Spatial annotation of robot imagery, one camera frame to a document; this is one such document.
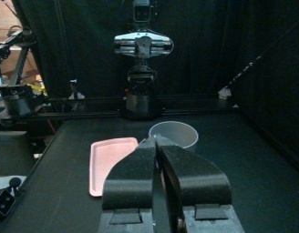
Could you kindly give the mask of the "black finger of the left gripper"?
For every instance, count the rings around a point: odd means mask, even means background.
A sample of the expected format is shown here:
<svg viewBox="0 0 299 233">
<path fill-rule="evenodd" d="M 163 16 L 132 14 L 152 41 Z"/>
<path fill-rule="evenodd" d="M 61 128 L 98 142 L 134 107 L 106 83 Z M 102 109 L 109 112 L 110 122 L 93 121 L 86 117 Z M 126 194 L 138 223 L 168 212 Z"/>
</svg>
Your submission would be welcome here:
<svg viewBox="0 0 299 233">
<path fill-rule="evenodd" d="M 149 36 L 145 36 L 142 39 L 142 57 L 148 58 L 150 57 L 150 46 L 152 46 L 152 38 Z"/>
<path fill-rule="evenodd" d="M 134 55 L 142 58 L 142 36 L 134 39 Z"/>
</svg>

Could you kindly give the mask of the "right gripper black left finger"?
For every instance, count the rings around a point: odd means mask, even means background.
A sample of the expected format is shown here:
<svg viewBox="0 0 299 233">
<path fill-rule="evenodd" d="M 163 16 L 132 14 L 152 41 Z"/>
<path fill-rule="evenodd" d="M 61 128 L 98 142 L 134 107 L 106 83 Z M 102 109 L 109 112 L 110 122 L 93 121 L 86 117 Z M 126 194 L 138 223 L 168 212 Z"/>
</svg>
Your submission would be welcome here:
<svg viewBox="0 0 299 233">
<path fill-rule="evenodd" d="M 152 218 L 156 141 L 146 138 L 112 168 L 102 186 L 101 224 L 145 224 Z"/>
</svg>

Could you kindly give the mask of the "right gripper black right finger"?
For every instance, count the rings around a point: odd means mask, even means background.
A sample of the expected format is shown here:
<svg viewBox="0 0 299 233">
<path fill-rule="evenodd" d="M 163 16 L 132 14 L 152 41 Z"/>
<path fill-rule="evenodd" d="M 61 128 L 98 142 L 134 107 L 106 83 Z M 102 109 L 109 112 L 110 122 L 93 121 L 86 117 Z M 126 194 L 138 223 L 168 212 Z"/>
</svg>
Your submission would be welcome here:
<svg viewBox="0 0 299 233">
<path fill-rule="evenodd" d="M 155 136 L 155 140 L 171 218 L 184 220 L 184 212 L 191 208 L 193 220 L 228 219 L 224 211 L 232 198 L 224 172 L 165 137 Z"/>
</svg>

